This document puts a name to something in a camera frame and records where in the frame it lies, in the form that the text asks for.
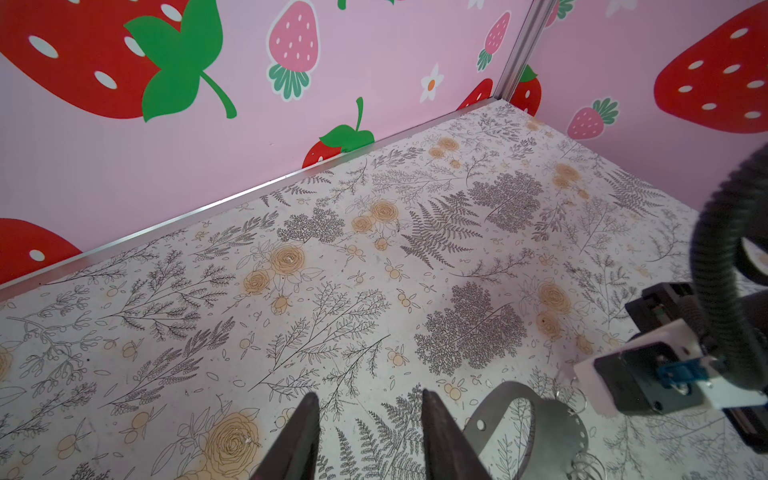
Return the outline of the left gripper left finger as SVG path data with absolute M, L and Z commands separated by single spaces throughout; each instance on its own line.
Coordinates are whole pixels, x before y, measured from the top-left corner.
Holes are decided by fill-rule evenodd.
M 319 398 L 310 392 L 302 398 L 250 479 L 314 479 L 319 441 Z

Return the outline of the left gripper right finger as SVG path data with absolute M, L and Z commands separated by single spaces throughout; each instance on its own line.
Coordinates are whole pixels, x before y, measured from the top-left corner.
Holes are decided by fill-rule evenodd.
M 429 480 L 489 480 L 486 468 L 438 394 L 422 391 L 421 423 Z

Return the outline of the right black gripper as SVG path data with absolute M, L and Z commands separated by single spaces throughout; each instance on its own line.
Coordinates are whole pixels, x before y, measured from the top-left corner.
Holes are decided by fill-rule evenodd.
M 724 361 L 724 351 L 710 332 L 709 321 L 691 284 L 654 285 L 645 289 L 641 298 L 627 303 L 625 309 L 639 329 L 632 340 L 675 320 L 682 320 L 697 335 L 704 350 L 717 357 L 720 363 Z M 767 451 L 767 403 L 720 411 L 747 446 L 757 453 Z

